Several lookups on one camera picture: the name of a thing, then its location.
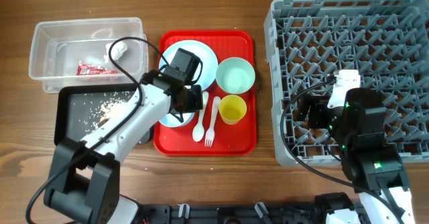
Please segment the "light blue small bowl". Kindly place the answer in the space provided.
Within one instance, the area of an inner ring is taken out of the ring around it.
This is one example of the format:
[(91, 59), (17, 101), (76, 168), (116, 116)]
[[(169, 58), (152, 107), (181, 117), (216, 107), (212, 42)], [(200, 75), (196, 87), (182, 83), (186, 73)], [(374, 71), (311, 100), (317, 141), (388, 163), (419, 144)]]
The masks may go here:
[(169, 113), (161, 120), (159, 120), (159, 122), (166, 127), (182, 127), (190, 123), (194, 115), (195, 113), (183, 113), (183, 122), (180, 122), (178, 118), (176, 118), (180, 116), (179, 114), (172, 115)]

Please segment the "light blue plate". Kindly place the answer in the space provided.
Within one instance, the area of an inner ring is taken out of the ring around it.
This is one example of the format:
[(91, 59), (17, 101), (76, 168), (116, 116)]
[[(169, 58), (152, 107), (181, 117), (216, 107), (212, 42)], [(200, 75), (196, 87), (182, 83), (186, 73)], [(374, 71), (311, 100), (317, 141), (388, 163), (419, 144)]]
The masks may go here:
[(200, 85), (203, 91), (207, 90), (207, 88), (215, 81), (215, 74), (219, 65), (219, 61), (215, 53), (202, 42), (196, 40), (182, 40), (172, 44), (164, 51), (163, 55), (168, 60), (169, 64), (172, 63), (178, 48), (187, 50), (201, 59), (202, 66), (197, 66), (192, 80), (196, 80), (201, 72), (202, 74), (196, 84)]

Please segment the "white napkin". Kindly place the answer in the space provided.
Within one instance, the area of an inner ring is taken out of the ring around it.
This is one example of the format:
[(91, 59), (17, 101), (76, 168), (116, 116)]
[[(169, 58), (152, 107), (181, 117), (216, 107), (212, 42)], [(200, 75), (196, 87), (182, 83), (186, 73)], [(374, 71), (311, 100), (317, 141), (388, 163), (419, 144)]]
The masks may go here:
[[(106, 48), (106, 55), (104, 55), (105, 64), (110, 62), (109, 58), (109, 49), (111, 47), (112, 43), (108, 43), (105, 45)], [(124, 42), (118, 42), (113, 46), (113, 49), (111, 51), (111, 56), (114, 61), (117, 61), (122, 57), (122, 55), (128, 50), (127, 44)]]

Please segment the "food scraps rice and peanuts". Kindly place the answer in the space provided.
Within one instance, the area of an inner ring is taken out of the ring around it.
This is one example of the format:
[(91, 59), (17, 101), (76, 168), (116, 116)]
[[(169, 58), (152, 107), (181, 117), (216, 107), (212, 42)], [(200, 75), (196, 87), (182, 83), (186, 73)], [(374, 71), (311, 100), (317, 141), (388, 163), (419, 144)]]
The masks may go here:
[(110, 120), (111, 112), (128, 102), (132, 94), (130, 91), (84, 94), (86, 113), (79, 120), (84, 132), (92, 133)]

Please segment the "red snack wrapper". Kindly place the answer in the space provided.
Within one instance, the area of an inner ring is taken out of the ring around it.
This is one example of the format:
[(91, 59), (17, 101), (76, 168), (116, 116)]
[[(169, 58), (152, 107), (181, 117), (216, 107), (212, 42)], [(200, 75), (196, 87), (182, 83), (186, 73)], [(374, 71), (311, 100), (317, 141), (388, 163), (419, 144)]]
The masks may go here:
[(102, 66), (92, 64), (79, 64), (77, 69), (77, 75), (100, 75), (100, 74), (117, 74), (117, 70), (109, 70)]

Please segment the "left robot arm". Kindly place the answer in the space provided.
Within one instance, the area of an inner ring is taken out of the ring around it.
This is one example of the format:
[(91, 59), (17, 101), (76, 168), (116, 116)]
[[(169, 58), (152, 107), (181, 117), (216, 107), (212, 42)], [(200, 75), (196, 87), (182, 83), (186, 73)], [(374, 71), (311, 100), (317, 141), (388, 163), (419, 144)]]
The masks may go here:
[(123, 108), (96, 131), (75, 141), (65, 136), (69, 96), (121, 85), (66, 87), (58, 99), (56, 149), (48, 180), (41, 187), (45, 206), (77, 223), (139, 223), (143, 209), (119, 193), (120, 167), (143, 134), (167, 114), (202, 108), (202, 89), (183, 73), (145, 73), (124, 88), (134, 94)]

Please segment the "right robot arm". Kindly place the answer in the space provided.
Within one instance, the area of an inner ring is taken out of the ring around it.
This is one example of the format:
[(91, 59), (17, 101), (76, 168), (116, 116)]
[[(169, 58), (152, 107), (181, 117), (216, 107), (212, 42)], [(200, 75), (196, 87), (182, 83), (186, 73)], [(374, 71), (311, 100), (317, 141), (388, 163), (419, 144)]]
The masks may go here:
[(348, 90), (330, 109), (329, 97), (301, 94), (297, 120), (326, 129), (340, 147), (341, 166), (371, 223), (414, 223), (410, 182), (399, 154), (385, 140), (381, 93)]

